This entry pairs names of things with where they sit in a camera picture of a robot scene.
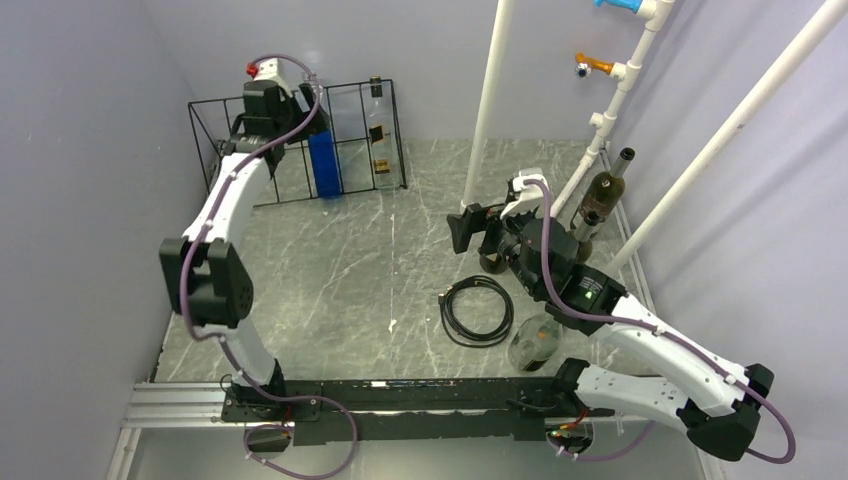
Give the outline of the brown-green wine bottle by wall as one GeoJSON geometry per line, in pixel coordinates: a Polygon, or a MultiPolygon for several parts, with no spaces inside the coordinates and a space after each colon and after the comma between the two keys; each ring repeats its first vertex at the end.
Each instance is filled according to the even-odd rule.
{"type": "Polygon", "coordinates": [[[571,229],[575,229],[578,220],[586,217],[590,212],[597,214],[598,226],[608,219],[624,194],[626,188],[624,172],[635,156],[636,152],[633,148],[625,147],[609,170],[602,171],[593,177],[569,221],[571,229]]]}

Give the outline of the clear square liquor bottle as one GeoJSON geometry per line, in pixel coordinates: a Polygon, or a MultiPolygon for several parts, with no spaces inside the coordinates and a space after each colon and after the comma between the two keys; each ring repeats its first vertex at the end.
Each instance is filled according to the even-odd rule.
{"type": "Polygon", "coordinates": [[[395,115],[389,90],[380,76],[369,80],[370,106],[366,126],[371,166],[377,189],[395,190],[402,184],[401,163],[395,139],[395,115]]]}

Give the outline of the blue plastic peg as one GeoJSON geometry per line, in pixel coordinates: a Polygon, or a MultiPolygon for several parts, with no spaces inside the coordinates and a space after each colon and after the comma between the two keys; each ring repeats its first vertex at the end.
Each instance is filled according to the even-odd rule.
{"type": "Polygon", "coordinates": [[[593,0],[593,4],[595,6],[607,4],[637,14],[641,8],[642,0],[593,0]]]}

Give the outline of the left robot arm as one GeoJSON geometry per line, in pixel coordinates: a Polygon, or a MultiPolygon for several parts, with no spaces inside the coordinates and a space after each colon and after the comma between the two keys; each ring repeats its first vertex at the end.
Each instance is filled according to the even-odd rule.
{"type": "Polygon", "coordinates": [[[296,98],[282,82],[245,83],[243,111],[222,144],[217,179],[197,217],[178,238],[162,241],[159,259],[173,311],[196,342],[216,343],[233,369],[225,403],[248,421],[290,416],[284,375],[249,318],[254,286],[238,245],[285,147],[327,128],[322,87],[310,79],[296,98]]]}

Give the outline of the aluminium rail frame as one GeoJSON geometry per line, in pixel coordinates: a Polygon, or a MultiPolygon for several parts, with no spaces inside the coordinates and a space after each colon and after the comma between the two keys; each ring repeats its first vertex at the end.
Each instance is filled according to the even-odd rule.
{"type": "Polygon", "coordinates": [[[246,411],[245,420],[226,420],[230,401],[216,383],[139,383],[121,422],[121,429],[106,477],[127,479],[136,448],[145,429],[249,429],[276,420],[261,419],[246,411]]]}

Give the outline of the white PVC pipe frame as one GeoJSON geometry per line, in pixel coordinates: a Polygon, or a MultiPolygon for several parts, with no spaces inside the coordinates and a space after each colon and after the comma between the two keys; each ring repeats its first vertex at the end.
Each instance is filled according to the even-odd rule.
{"type": "MultiPolygon", "coordinates": [[[[625,66],[613,66],[611,70],[619,73],[617,92],[610,106],[612,110],[601,115],[601,123],[596,127],[592,145],[605,138],[605,134],[614,125],[615,115],[623,102],[625,93],[636,81],[647,49],[664,25],[673,3],[671,1],[641,1],[635,14],[645,20],[645,31],[640,38],[631,59],[625,66]]],[[[498,81],[502,69],[504,50],[507,44],[510,22],[513,14],[511,1],[497,3],[491,42],[482,84],[477,119],[475,124],[472,152],[469,161],[465,190],[461,206],[466,208],[475,202],[478,174],[482,165],[482,151],[488,136],[491,111],[496,98],[498,81]]],[[[845,1],[825,1],[788,43],[774,62],[766,69],[757,82],[746,93],[726,120],[693,158],[687,168],[675,180],[647,218],[625,242],[613,259],[604,267],[606,273],[620,269],[637,250],[647,241],[655,227],[667,215],[671,207],[692,186],[719,153],[741,132],[749,120],[788,80],[803,61],[814,51],[822,40],[846,16],[845,1]]]]}

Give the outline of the olive green wine bottle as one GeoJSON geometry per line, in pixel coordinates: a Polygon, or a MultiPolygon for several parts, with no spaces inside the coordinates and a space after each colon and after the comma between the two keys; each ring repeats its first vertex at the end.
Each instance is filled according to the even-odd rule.
{"type": "Polygon", "coordinates": [[[600,223],[600,216],[596,211],[586,213],[573,232],[574,239],[578,242],[576,260],[585,263],[593,252],[592,235],[600,223]]]}

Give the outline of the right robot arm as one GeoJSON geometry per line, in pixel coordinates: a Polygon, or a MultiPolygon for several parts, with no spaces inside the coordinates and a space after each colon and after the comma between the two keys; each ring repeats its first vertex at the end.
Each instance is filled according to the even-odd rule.
{"type": "Polygon", "coordinates": [[[466,252],[472,236],[482,233],[483,265],[494,255],[494,268],[510,270],[559,325],[628,349],[655,373],[634,377],[568,358],[552,379],[555,409],[564,415],[591,409],[634,414],[682,431],[719,459],[754,455],[761,412],[776,411],[767,399],[773,372],[709,351],[655,316],[622,284],[579,262],[577,241],[540,212],[541,204],[536,199],[518,214],[507,204],[473,204],[448,215],[454,252],[466,252]]]}

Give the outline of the orange plastic peg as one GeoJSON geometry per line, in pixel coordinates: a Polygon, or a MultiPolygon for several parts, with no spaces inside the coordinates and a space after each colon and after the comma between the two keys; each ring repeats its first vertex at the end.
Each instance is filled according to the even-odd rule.
{"type": "Polygon", "coordinates": [[[594,71],[600,71],[611,76],[613,69],[613,63],[589,57],[582,52],[575,53],[575,75],[578,78],[586,78],[594,71]]]}

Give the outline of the blue rectangular glass bottle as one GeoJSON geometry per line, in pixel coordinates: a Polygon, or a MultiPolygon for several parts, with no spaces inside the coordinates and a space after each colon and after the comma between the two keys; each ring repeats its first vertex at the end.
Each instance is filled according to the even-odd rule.
{"type": "Polygon", "coordinates": [[[335,198],[342,194],[339,165],[335,152],[335,142],[331,131],[332,120],[322,105],[323,88],[316,78],[304,73],[300,85],[301,93],[309,108],[318,106],[307,131],[307,145],[316,187],[320,198],[335,198]]]}

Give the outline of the clear round glass bottle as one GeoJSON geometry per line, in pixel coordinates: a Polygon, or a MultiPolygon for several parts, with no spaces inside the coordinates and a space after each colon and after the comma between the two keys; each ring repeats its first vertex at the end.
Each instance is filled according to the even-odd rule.
{"type": "Polygon", "coordinates": [[[557,352],[562,335],[562,325],[548,313],[529,317],[508,346],[510,364],[520,372],[540,370],[557,352]]]}

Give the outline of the dark green wine bottle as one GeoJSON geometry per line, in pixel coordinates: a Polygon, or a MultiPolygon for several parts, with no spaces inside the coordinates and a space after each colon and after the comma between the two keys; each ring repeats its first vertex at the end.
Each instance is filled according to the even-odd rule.
{"type": "Polygon", "coordinates": [[[506,240],[504,238],[488,239],[481,243],[478,249],[478,259],[484,272],[499,275],[508,269],[505,248],[506,240]]]}

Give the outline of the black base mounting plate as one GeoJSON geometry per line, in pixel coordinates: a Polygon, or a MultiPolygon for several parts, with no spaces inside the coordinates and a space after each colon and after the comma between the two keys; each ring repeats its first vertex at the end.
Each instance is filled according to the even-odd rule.
{"type": "Polygon", "coordinates": [[[228,387],[225,423],[284,423],[297,446],[361,441],[508,437],[541,441],[560,422],[585,415],[550,377],[289,380],[289,401],[228,387]]]}

